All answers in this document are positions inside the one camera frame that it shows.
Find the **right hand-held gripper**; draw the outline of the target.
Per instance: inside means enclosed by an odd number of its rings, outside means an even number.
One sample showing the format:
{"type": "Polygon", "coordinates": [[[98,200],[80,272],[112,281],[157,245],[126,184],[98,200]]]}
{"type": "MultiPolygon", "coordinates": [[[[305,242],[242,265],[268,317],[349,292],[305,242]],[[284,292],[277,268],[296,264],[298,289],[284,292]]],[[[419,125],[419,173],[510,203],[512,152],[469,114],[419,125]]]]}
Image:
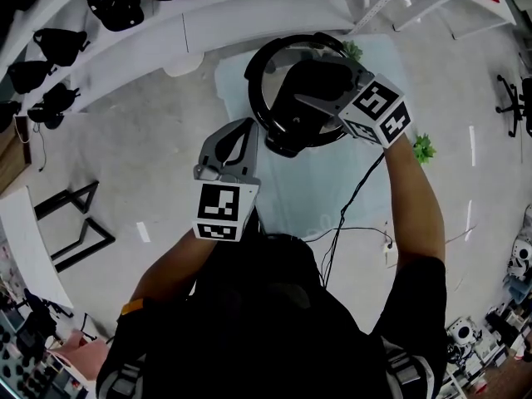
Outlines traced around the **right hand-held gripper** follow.
{"type": "Polygon", "coordinates": [[[353,59],[328,56],[327,63],[331,65],[328,90],[342,96],[325,101],[295,94],[295,99],[341,120],[354,137],[383,149],[391,147],[412,124],[402,90],[353,59]]]}

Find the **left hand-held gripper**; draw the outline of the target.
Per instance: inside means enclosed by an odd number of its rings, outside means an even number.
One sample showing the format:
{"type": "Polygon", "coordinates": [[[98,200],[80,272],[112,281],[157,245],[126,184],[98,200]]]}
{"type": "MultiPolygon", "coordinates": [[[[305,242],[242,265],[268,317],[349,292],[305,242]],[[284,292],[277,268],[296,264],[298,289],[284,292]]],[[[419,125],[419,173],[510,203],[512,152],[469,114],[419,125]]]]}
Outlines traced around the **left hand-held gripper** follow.
{"type": "Polygon", "coordinates": [[[261,186],[254,178],[258,138],[256,121],[245,118],[231,121],[205,140],[192,182],[196,238],[241,240],[261,186]]]}

